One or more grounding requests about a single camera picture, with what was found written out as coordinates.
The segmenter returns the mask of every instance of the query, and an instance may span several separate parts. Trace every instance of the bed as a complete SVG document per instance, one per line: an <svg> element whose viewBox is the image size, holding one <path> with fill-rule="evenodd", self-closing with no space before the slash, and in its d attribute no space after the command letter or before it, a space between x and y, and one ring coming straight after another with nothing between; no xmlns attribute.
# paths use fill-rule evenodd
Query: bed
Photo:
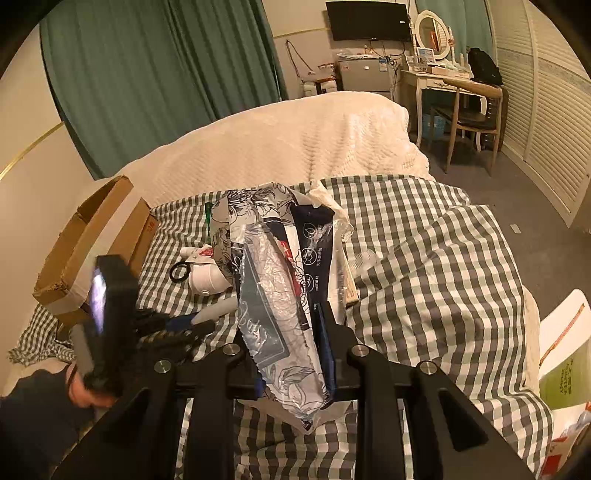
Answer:
<svg viewBox="0 0 591 480"><path fill-rule="evenodd" d="M361 300L348 309L347 324L390 360L434 359L539 473L551 416L532 391L539 359L535 301L490 210L432 179L407 125L407 111L379 95L339 92L239 113L126 166L121 173L158 205L152 212L160 221L140 277L139 307L183 314L216 301L193 297L167 275L181 246L203 242L206 202L267 181L305 192L310 180L323 179L355 227L347 255L371 249L381 258L356 279ZM54 328L38 307L13 360L72 359ZM220 319L196 360L235 332L233 315ZM353 478L355 409L301 436L236 403L236 477ZM408 462L406 431L404 438Z"/></svg>

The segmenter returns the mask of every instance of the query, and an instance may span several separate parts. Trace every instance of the green curtain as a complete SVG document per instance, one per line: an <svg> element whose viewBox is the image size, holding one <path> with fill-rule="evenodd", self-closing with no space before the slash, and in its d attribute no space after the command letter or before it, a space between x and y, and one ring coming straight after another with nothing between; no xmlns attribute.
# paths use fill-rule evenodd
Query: green curtain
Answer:
<svg viewBox="0 0 591 480"><path fill-rule="evenodd" d="M40 28L51 88L95 178L287 99L261 0L63 0Z"/></svg>
<svg viewBox="0 0 591 480"><path fill-rule="evenodd" d="M492 58L492 33L484 0L416 0L417 10L430 10L452 28L456 61L466 47L478 47Z"/></svg>

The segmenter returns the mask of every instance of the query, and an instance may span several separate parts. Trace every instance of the patterned plastic bag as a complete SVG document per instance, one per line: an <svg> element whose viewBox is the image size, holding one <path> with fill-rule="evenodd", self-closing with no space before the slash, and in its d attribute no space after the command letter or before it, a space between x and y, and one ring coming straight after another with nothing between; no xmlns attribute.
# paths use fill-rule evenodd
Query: patterned plastic bag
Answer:
<svg viewBox="0 0 591 480"><path fill-rule="evenodd" d="M271 394L312 427L330 400L314 342L316 304L329 299L335 318L343 316L346 213L320 183L309 196L272 183L229 191L210 226L214 259L238 292L236 318L251 356Z"/></svg>

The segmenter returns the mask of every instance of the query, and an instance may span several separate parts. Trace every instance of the white fluffy blanket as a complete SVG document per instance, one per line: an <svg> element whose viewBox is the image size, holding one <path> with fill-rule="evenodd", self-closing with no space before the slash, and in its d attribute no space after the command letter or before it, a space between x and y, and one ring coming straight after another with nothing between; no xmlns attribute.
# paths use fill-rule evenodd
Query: white fluffy blanket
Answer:
<svg viewBox="0 0 591 480"><path fill-rule="evenodd" d="M336 92L265 105L189 132L121 170L151 206L269 181L408 174L431 179L408 140L407 110L381 95Z"/></svg>

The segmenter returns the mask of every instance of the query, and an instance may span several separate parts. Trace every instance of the black bracket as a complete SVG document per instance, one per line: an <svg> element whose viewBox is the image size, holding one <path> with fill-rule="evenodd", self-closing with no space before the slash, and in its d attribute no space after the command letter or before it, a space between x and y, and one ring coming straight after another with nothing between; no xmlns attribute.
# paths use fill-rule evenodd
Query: black bracket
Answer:
<svg viewBox="0 0 591 480"><path fill-rule="evenodd" d="M417 480L533 480L527 465L434 362L416 367L358 345L320 307L319 346L333 401L358 400L356 480L404 480L399 402L404 405ZM205 322L196 337L213 330ZM124 392L56 469L54 480L164 480L174 477L188 398L193 409L184 455L185 480L233 480L234 399L256 400L258 371L238 332L234 343L198 362L150 358Z"/></svg>

